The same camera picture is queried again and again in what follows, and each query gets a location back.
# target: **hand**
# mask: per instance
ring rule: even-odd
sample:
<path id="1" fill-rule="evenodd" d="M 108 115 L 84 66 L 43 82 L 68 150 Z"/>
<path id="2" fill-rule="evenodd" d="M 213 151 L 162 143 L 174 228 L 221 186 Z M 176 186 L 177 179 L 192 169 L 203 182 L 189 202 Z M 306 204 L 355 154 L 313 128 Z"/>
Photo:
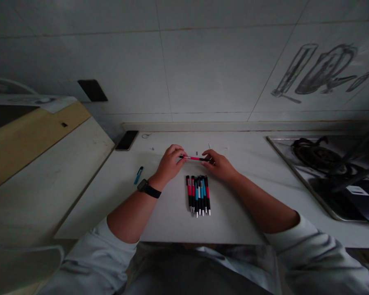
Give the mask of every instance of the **hand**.
<path id="1" fill-rule="evenodd" d="M 201 164 L 221 180 L 231 182 L 239 175 L 238 171 L 235 170 L 230 161 L 228 161 L 223 155 L 216 153 L 214 150 L 206 150 L 202 155 L 207 155 L 206 158 L 210 159 L 210 161 L 202 161 Z"/>
<path id="2" fill-rule="evenodd" d="M 162 157 L 156 173 L 149 179 L 149 184 L 159 191 L 162 191 L 166 184 L 173 179 L 182 168 L 183 164 L 189 159 L 176 159 L 180 156 L 186 156 L 186 152 L 180 145 L 171 145 Z"/>

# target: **bundle of pens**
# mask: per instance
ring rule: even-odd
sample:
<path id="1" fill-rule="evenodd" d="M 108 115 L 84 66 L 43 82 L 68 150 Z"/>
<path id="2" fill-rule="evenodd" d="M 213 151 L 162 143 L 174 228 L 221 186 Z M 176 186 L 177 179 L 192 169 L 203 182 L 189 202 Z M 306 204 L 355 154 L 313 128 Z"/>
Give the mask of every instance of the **bundle of pens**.
<path id="1" fill-rule="evenodd" d="M 199 175 L 197 177 L 186 176 L 187 192 L 189 195 L 189 208 L 192 213 L 196 215 L 204 216 L 210 215 L 210 200 L 209 200 L 209 185 L 208 177 L 205 175 Z"/>

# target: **white table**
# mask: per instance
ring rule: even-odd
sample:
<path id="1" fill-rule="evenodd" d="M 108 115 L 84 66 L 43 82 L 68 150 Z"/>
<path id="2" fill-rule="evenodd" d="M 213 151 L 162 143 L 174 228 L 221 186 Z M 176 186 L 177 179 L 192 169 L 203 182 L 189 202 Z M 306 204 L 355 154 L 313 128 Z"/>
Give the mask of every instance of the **white table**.
<path id="1" fill-rule="evenodd" d="M 148 179 L 172 143 L 183 146 L 189 156 L 196 156 L 196 152 L 200 156 L 210 143 L 240 173 L 303 214 L 319 229 L 336 237 L 344 246 L 369 248 L 369 224 L 332 219 L 266 141 L 265 136 L 279 132 L 155 132 L 147 139 L 143 139 L 142 134 L 145 133 L 138 135 L 130 151 L 113 151 L 55 238 L 78 239 L 95 226 L 136 189 L 133 182 L 139 167 L 144 167 L 140 180 Z M 212 214 L 195 218 L 188 208 L 185 178 L 199 174 L 208 174 Z M 267 243 L 233 191 L 208 173 L 199 161 L 191 160 L 165 187 L 141 240 Z"/>

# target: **stove burner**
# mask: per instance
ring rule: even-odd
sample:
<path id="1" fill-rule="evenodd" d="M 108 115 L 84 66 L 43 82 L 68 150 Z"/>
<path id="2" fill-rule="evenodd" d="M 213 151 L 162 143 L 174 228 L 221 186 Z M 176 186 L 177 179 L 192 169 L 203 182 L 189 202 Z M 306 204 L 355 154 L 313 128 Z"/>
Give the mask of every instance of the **stove burner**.
<path id="1" fill-rule="evenodd" d="M 325 147 L 321 147 L 319 144 L 322 141 L 328 143 L 328 138 L 323 136 L 315 143 L 306 138 L 300 138 L 292 144 L 292 151 L 306 166 L 328 174 L 342 160 L 342 157 Z M 363 171 L 362 167 L 352 163 L 345 163 L 336 174 L 346 177 L 361 171 Z"/>

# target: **gas stove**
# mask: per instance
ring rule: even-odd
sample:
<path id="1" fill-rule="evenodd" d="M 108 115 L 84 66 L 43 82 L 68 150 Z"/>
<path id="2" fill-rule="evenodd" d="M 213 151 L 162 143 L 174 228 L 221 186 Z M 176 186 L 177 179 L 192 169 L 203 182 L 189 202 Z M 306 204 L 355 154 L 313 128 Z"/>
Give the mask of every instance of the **gas stove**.
<path id="1" fill-rule="evenodd" d="M 369 222 L 369 132 L 267 140 L 331 217 Z"/>

